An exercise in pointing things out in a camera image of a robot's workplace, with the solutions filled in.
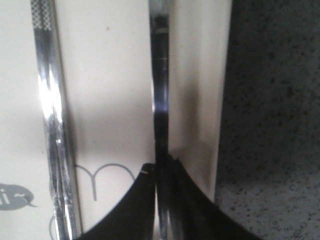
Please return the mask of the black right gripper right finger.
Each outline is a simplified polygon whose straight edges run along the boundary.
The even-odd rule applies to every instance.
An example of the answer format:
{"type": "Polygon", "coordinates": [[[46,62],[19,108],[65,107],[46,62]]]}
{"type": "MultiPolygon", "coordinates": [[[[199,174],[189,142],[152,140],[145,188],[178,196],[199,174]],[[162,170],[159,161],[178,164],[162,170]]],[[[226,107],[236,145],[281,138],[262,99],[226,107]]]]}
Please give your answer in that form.
{"type": "Polygon", "coordinates": [[[174,240],[258,240],[214,205],[178,159],[168,156],[169,219],[174,240]]]}

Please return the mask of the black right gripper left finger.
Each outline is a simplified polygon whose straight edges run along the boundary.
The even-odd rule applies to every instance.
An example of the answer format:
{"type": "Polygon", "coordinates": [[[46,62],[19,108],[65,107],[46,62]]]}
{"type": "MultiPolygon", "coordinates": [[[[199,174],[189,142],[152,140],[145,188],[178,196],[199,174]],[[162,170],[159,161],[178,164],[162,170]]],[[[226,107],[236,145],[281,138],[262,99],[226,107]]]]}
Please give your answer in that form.
{"type": "Polygon", "coordinates": [[[81,240],[152,240],[156,196],[155,165],[145,163],[119,203],[81,240]]]}

